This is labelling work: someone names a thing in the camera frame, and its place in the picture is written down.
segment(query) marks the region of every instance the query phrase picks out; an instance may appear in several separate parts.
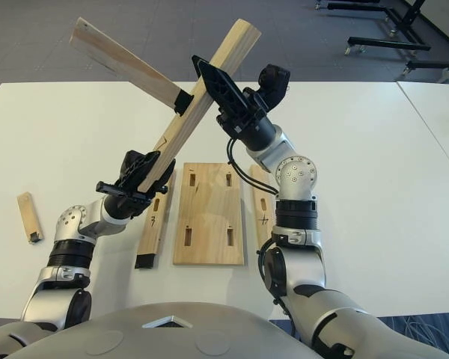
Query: wooden stick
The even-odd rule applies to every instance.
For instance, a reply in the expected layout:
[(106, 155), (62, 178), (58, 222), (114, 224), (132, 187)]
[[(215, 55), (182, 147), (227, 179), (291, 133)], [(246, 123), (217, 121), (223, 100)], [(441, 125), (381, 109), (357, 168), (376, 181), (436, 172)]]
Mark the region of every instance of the wooden stick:
[(136, 254), (135, 268), (152, 268), (159, 243), (162, 242), (162, 230), (165, 226), (167, 211), (173, 197), (175, 172), (168, 181), (166, 194), (156, 193), (155, 199), (147, 209), (143, 233)]
[(178, 96), (186, 98), (187, 93), (175, 83), (81, 17), (73, 29), (70, 45), (118, 75), (126, 76), (132, 84), (172, 109), (176, 108)]
[[(261, 33), (249, 22), (238, 19), (210, 63), (233, 75), (260, 35)], [(191, 95), (194, 98), (186, 112), (183, 116), (174, 117), (156, 144), (154, 150), (160, 151), (161, 154), (145, 181), (138, 187), (139, 191), (146, 192), (161, 177), (213, 104), (213, 99), (208, 95), (203, 79), (196, 82)]]
[(23, 227), (25, 228), (28, 242), (36, 243), (40, 241), (43, 239), (43, 234), (33, 201), (31, 200), (31, 194), (29, 192), (22, 193), (16, 200), (22, 215)]
[[(258, 165), (250, 167), (251, 177), (269, 184), (269, 174)], [(272, 194), (261, 191), (251, 186), (253, 191), (254, 215), (256, 222), (257, 248), (260, 249), (264, 242), (271, 238), (272, 226), (275, 225), (275, 198)]]

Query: black end cap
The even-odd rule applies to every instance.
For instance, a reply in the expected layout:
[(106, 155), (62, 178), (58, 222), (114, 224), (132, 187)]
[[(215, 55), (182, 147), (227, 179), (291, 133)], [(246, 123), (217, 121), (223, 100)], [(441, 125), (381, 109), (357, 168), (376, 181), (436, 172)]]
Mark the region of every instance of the black end cap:
[(189, 104), (192, 102), (193, 97), (194, 97), (193, 95), (190, 95), (189, 93), (180, 90), (180, 93), (178, 94), (177, 98), (174, 101), (174, 111), (177, 114), (180, 114), (180, 116), (183, 116)]
[(139, 254), (138, 256), (136, 256), (135, 268), (151, 269), (155, 262), (155, 256), (156, 254), (154, 253)]
[(30, 235), (29, 242), (30, 242), (30, 243), (37, 243), (37, 242), (39, 242), (39, 241), (40, 241), (40, 237), (38, 236), (38, 233), (37, 233), (37, 232), (33, 232), (33, 233)]

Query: wooden plank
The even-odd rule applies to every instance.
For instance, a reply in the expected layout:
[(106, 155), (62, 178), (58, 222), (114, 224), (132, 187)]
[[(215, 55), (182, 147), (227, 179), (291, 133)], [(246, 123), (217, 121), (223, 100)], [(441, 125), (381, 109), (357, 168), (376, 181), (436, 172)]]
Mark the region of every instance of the wooden plank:
[(40, 222), (38, 221), (37, 213), (31, 199), (29, 192), (22, 193), (16, 198), (20, 215), (22, 215), (23, 228), (27, 235), (27, 240), (30, 243), (36, 243), (43, 239), (43, 233), (40, 229)]
[[(237, 20), (210, 63), (233, 75), (260, 35), (250, 23), (242, 19)], [(161, 155), (145, 181), (138, 187), (140, 191), (146, 192), (161, 177), (213, 104), (203, 79), (198, 80), (191, 95), (194, 95), (194, 98), (186, 112), (183, 116), (174, 117), (156, 144), (154, 150), (159, 150)]]
[[(251, 177), (270, 185), (269, 174), (260, 166), (252, 165), (249, 169)], [(256, 223), (257, 248), (260, 249), (264, 242), (271, 238), (272, 226), (275, 225), (276, 199), (270, 193), (250, 186), (253, 191), (254, 221)]]
[(175, 108), (180, 87), (81, 17), (73, 29), (70, 45)]
[(239, 177), (224, 163), (185, 163), (174, 264), (244, 264)]
[(147, 209), (144, 220), (143, 234), (138, 245), (135, 268), (152, 268), (159, 243), (162, 242), (162, 231), (166, 223), (168, 209), (173, 197), (175, 172), (168, 181), (168, 192), (157, 192), (153, 202)]

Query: black cable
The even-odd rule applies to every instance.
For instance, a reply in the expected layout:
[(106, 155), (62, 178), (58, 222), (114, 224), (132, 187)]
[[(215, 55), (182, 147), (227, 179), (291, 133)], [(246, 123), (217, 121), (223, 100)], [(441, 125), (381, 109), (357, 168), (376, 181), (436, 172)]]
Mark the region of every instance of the black cable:
[[(236, 173), (238, 174), (238, 176), (245, 181), (246, 183), (248, 183), (249, 185), (252, 185), (255, 188), (260, 189), (261, 191), (265, 191), (267, 193), (273, 194), (273, 195), (277, 195), (278, 194), (278, 190), (274, 187), (272, 187), (271, 185), (268, 185), (266, 183), (263, 183), (261, 181), (258, 181), (257, 179), (250, 177), (248, 174), (245, 173), (245, 171), (243, 171), (241, 169), (241, 167), (236, 163), (236, 161), (234, 160), (233, 157), (233, 147), (234, 144), (236, 143), (237, 139), (236, 138), (230, 138), (230, 140), (227, 143), (226, 146), (226, 154), (227, 154), (227, 159), (228, 159), (228, 164), (231, 165), (231, 167), (236, 171)], [(261, 279), (264, 282), (264, 271), (263, 271), (263, 267), (264, 267), (264, 257), (266, 255), (266, 251), (269, 249), (269, 247), (271, 247), (271, 245), (273, 244), (273, 240), (270, 238), (268, 239), (266, 242), (264, 242), (263, 246), (261, 246), (260, 250), (257, 251), (257, 264), (258, 264), (258, 270), (260, 272), (260, 276)], [(286, 308), (286, 304), (284, 304), (284, 302), (281, 300), (281, 298), (279, 297), (274, 297), (274, 304), (279, 304), (279, 306), (283, 309), (284, 314), (290, 317), (290, 321), (291, 321), (291, 335), (293, 336), (293, 338), (296, 338), (296, 326), (294, 324), (293, 321), (293, 317), (290, 314), (290, 311)]]
[(233, 157), (233, 146), (234, 146), (235, 143), (236, 143), (236, 139), (235, 138), (231, 138), (229, 140), (229, 142), (227, 143), (226, 154), (227, 154), (228, 164), (231, 165), (231, 167), (233, 167), (233, 169), (236, 171), (238, 176), (243, 181), (248, 183), (249, 185), (252, 185), (253, 187), (258, 188), (261, 191), (265, 191), (267, 193), (270, 193), (270, 194), (273, 194), (273, 195), (277, 195), (278, 194), (278, 190), (276, 188), (274, 188), (274, 187), (272, 187), (270, 185), (267, 185), (266, 183), (263, 183), (261, 181), (258, 181), (257, 179), (255, 179), (253, 177), (250, 177), (236, 163), (236, 161), (234, 160), (234, 157)]
[[(261, 279), (263, 280), (263, 282), (264, 282), (264, 271), (263, 271), (264, 257), (266, 255), (266, 252), (268, 251), (269, 247), (271, 247), (273, 243), (274, 243), (274, 241), (272, 240), (272, 238), (268, 239), (266, 242), (263, 243), (260, 250), (256, 252), (257, 253), (257, 267), (258, 267), (258, 271), (260, 272), (260, 276), (261, 276)], [(279, 304), (279, 306), (283, 310), (284, 314), (290, 317), (291, 336), (293, 338), (296, 338), (296, 326), (294, 324), (293, 317), (291, 316), (290, 311), (286, 308), (286, 304), (279, 297), (273, 296), (273, 298), (275, 299), (273, 301), (273, 303), (275, 305)]]
[(267, 191), (267, 190), (265, 190), (265, 189), (260, 188), (260, 189), (262, 189), (263, 191), (267, 191), (267, 192), (272, 193), (272, 194), (277, 194), (277, 193), (278, 193), (278, 190), (277, 190), (276, 188), (274, 188), (274, 187), (272, 187), (272, 186), (270, 186), (270, 185), (267, 185), (266, 183), (260, 182), (260, 181), (258, 181), (257, 179), (254, 179), (254, 178), (250, 177), (248, 174), (245, 173), (245, 171), (243, 171), (243, 170), (239, 167), (239, 165), (236, 163), (236, 161), (234, 160), (234, 157), (233, 157), (233, 146), (234, 146), (235, 143), (236, 143), (236, 139), (230, 139), (230, 140), (229, 140), (228, 146), (227, 146), (227, 154), (228, 154), (228, 159), (229, 159), (229, 161), (230, 161), (230, 164), (233, 166), (233, 168), (234, 168), (235, 171), (239, 174), (239, 176), (240, 176), (243, 180), (245, 180), (247, 183), (249, 183), (249, 181), (251, 181), (251, 182), (253, 182), (253, 183), (256, 183), (256, 184), (261, 185), (261, 186), (263, 186), (264, 188), (267, 188), (267, 189), (268, 189), (268, 191)]
[(296, 326), (294, 325), (294, 322), (292, 319), (291, 319), (291, 337), (296, 338)]

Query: white table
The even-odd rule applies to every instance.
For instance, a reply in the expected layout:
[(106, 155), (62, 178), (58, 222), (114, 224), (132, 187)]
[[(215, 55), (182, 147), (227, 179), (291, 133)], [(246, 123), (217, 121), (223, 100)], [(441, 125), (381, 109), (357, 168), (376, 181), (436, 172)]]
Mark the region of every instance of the white table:
[[(172, 115), (125, 82), (0, 87), (0, 317), (19, 317), (61, 212), (99, 198), (97, 181), (116, 180), (127, 150), (151, 150)], [(177, 157), (178, 184), (184, 162), (226, 162), (216, 115), (213, 106)], [(292, 83), (270, 117), (317, 165), (329, 288), (377, 316), (449, 312), (449, 160), (398, 85)], [(251, 160), (238, 147), (236, 159), (247, 168)], [(25, 239), (16, 204), (24, 191), (46, 237), (36, 245)], [(133, 268), (144, 216), (99, 240), (92, 315), (209, 301), (282, 317), (257, 274), (251, 190), (242, 193), (250, 219), (245, 266), (173, 266), (177, 186), (157, 267)]]
[(449, 157), (449, 85), (398, 84)]

